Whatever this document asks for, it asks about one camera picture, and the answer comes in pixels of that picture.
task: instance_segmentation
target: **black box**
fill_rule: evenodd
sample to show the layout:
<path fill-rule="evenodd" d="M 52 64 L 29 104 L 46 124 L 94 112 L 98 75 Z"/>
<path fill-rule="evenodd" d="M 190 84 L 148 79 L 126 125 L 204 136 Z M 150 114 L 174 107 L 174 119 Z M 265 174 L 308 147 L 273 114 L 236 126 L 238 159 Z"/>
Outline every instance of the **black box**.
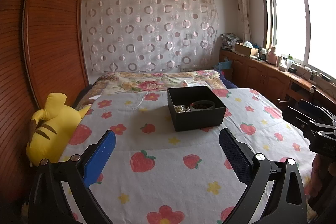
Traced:
<path fill-rule="evenodd" d="M 167 92 L 168 107 L 176 132 L 219 126 L 222 124 L 226 106 L 207 86 L 170 88 Z M 189 106 L 193 102 L 200 100 L 210 100 L 214 102 L 215 108 L 181 113 L 175 111 L 174 105 Z"/>

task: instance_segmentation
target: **sheer curtain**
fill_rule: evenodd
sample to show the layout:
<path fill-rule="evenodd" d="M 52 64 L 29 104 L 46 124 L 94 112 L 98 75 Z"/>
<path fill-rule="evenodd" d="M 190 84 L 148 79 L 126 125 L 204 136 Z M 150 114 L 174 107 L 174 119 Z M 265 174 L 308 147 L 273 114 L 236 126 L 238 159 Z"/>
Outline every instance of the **sheer curtain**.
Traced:
<path fill-rule="evenodd" d="M 84 2 L 93 72 L 162 72 L 210 60 L 218 29 L 214 0 Z"/>

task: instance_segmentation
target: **floral bedspread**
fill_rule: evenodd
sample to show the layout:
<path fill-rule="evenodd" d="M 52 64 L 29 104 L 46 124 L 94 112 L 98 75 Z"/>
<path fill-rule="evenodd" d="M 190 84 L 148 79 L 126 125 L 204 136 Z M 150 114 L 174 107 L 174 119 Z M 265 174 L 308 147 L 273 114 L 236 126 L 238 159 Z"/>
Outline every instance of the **floral bedspread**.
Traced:
<path fill-rule="evenodd" d="M 181 73 L 132 73 L 112 72 L 98 78 L 92 89 L 80 100 L 77 110 L 92 104 L 90 99 L 96 95 L 111 95 L 114 93 L 134 93 L 144 91 L 163 91 L 186 81 L 188 84 L 199 83 L 208 85 L 212 89 L 225 89 L 214 70 L 198 70 Z"/>
<path fill-rule="evenodd" d="M 238 141 L 268 159 L 295 159 L 304 183 L 314 153 L 302 132 L 255 90 L 214 89 L 227 106 L 222 125 L 175 132 L 166 91 L 98 98 L 76 129 L 61 161 L 82 154 L 107 129 L 117 143 L 90 190 L 114 224 L 218 224 L 230 214 L 246 185 L 239 182 L 218 136 L 228 127 Z M 78 221 L 84 220 L 68 185 L 65 194 Z M 251 222 L 262 214 L 268 185 Z"/>

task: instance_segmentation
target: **pikachu plush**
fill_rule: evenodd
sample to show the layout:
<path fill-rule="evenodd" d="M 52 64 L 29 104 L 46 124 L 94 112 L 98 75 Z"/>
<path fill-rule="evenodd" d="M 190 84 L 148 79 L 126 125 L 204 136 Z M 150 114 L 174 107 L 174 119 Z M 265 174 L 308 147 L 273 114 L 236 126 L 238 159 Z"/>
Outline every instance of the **pikachu plush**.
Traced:
<path fill-rule="evenodd" d="M 77 111 L 64 105 L 66 99 L 67 96 L 62 93 L 50 93 L 44 109 L 35 112 L 31 118 L 26 153 L 35 166 L 44 158 L 52 163 L 58 162 L 73 132 L 90 108 L 89 105 Z"/>

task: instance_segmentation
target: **metal screw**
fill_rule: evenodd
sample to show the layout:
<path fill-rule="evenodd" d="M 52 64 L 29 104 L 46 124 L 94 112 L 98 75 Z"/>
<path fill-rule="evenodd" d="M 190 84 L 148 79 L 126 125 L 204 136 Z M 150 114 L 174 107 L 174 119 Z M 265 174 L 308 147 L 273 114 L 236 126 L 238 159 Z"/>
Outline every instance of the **metal screw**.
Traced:
<path fill-rule="evenodd" d="M 257 158 L 257 160 L 264 160 L 265 159 L 265 156 L 263 154 L 256 154 L 255 157 Z"/>
<path fill-rule="evenodd" d="M 80 158 L 81 158 L 80 155 L 75 154 L 75 155 L 73 155 L 73 156 L 71 157 L 71 160 L 72 160 L 72 161 L 79 161 Z"/>
<path fill-rule="evenodd" d="M 294 164 L 295 164 L 295 160 L 293 160 L 292 158 L 288 158 L 287 161 L 288 161 L 288 163 L 291 164 L 291 165 L 294 165 Z"/>
<path fill-rule="evenodd" d="M 40 161 L 40 165 L 46 165 L 48 163 L 48 159 L 42 159 Z"/>

